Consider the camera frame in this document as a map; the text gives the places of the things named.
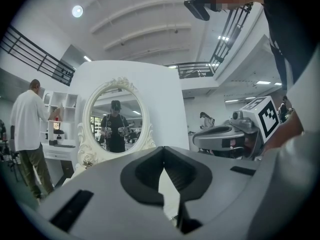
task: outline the man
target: man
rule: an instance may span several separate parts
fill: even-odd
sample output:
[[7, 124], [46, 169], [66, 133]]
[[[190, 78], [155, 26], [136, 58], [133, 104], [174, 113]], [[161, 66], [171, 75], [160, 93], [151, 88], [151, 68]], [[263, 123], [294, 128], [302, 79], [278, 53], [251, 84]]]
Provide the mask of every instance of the man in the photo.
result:
[[200, 126], [200, 129], [206, 130], [215, 126], [215, 121], [212, 117], [207, 115], [205, 112], [200, 113], [200, 118], [204, 118], [204, 125]]
[[283, 99], [282, 99], [282, 103], [280, 105], [280, 108], [279, 108], [279, 117], [280, 117], [280, 120], [282, 123], [284, 123], [287, 119], [286, 119], [286, 115], [288, 113], [288, 108], [287, 108], [287, 96], [283, 96]]
[[33, 167], [45, 191], [50, 194], [54, 190], [40, 143], [40, 119], [54, 120], [60, 113], [60, 109], [48, 113], [48, 108], [39, 97], [40, 89], [40, 82], [37, 79], [32, 80], [29, 90], [20, 94], [13, 104], [10, 118], [11, 132], [14, 132], [11, 138], [14, 138], [15, 150], [20, 154], [27, 185], [38, 203], [42, 195], [36, 185]]
[[[318, 0], [307, 0], [307, 7], [317, 8], [316, 1]], [[271, 50], [282, 87], [289, 90], [304, 72], [319, 43], [319, 27], [315, 23], [314, 14], [311, 10], [303, 8], [301, 0], [210, 0], [211, 4], [218, 5], [222, 10], [234, 9], [250, 2], [261, 3], [264, 7], [269, 25]], [[292, 137], [300, 135], [303, 130], [301, 121], [294, 111], [269, 139], [263, 152], [281, 147]]]
[[111, 102], [111, 113], [105, 115], [101, 121], [100, 133], [105, 137], [107, 150], [113, 153], [122, 153], [126, 151], [124, 136], [129, 124], [127, 119], [120, 114], [120, 110], [120, 101], [113, 100]]

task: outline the hair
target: hair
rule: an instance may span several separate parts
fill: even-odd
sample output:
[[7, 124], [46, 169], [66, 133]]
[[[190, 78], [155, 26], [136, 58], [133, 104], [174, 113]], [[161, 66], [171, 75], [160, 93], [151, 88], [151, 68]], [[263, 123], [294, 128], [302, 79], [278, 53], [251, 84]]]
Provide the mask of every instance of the hair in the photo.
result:
[[202, 116], [205, 116], [206, 118], [211, 119], [211, 117], [208, 116], [205, 112], [201, 112], [201, 113], [200, 113], [200, 117], [202, 117]]
[[31, 81], [30, 85], [29, 85], [29, 89], [30, 89], [30, 90], [31, 90], [31, 89], [34, 89], [34, 88], [36, 88], [37, 86], [40, 87], [40, 82], [39, 82], [39, 80], [33, 79], [33, 80]]

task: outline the black t-shirt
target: black t-shirt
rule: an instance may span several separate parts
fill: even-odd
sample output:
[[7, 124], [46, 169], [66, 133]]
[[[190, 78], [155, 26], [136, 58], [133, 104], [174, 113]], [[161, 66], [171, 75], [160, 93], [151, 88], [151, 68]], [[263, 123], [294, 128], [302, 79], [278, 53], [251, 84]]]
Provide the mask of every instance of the black t-shirt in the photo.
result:
[[288, 112], [286, 104], [282, 103], [280, 106], [280, 117], [284, 118]]
[[319, 43], [318, 0], [264, 0], [270, 46], [282, 88], [287, 89], [287, 70], [293, 84], [308, 65]]
[[105, 115], [101, 121], [101, 127], [109, 127], [112, 130], [111, 139], [112, 141], [124, 141], [124, 137], [121, 137], [118, 133], [118, 128], [120, 127], [127, 127], [129, 124], [127, 119], [123, 116], [118, 114], [117, 117], [112, 116], [111, 114]]

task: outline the dark pants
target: dark pants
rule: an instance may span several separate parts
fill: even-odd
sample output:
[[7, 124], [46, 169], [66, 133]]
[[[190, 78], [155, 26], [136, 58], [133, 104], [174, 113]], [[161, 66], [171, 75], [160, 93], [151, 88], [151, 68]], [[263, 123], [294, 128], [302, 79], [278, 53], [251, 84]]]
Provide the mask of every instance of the dark pants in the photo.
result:
[[281, 120], [282, 123], [284, 123], [285, 121], [287, 121], [286, 116], [281, 116], [280, 120]]
[[40, 147], [34, 150], [21, 150], [19, 151], [19, 154], [20, 154], [21, 167], [25, 176], [25, 180], [33, 196], [35, 198], [41, 197], [41, 191], [36, 184], [37, 179], [36, 179], [33, 166], [40, 178], [40, 181], [45, 191], [48, 194], [53, 192], [54, 187], [52, 186], [52, 183], [51, 183], [42, 145], [40, 144]]
[[125, 141], [111, 141], [109, 142], [109, 146], [110, 148], [110, 152], [112, 153], [122, 153], [126, 151], [126, 147], [125, 147]]

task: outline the white shirt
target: white shirt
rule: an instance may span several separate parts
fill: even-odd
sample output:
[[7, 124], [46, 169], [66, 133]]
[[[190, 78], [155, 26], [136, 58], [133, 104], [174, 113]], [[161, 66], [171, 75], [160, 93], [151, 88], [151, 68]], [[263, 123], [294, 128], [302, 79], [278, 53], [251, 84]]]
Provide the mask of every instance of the white shirt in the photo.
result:
[[287, 96], [305, 132], [320, 132], [320, 44]]
[[16, 151], [36, 150], [40, 146], [40, 120], [48, 121], [48, 108], [32, 90], [19, 95], [13, 104], [10, 124], [14, 126]]
[[208, 117], [205, 117], [204, 118], [204, 129], [208, 129], [210, 127], [213, 127], [214, 124], [212, 124], [212, 119], [208, 118]]

